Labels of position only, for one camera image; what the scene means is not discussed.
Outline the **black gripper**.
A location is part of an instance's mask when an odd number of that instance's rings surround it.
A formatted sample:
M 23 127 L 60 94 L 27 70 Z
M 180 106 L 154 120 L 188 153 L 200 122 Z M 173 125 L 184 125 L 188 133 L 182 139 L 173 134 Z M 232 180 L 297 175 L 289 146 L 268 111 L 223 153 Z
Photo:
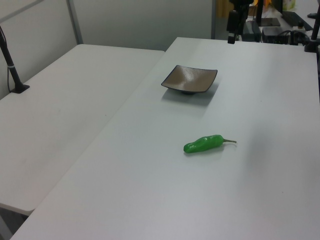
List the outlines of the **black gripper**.
M 236 33 L 235 31 L 237 30 L 238 27 L 238 12 L 236 10 L 232 10 L 229 12 L 228 15 L 228 21 L 227 21 L 227 27 L 226 30 L 229 32 L 228 33 L 228 44 L 234 44 L 236 41 Z

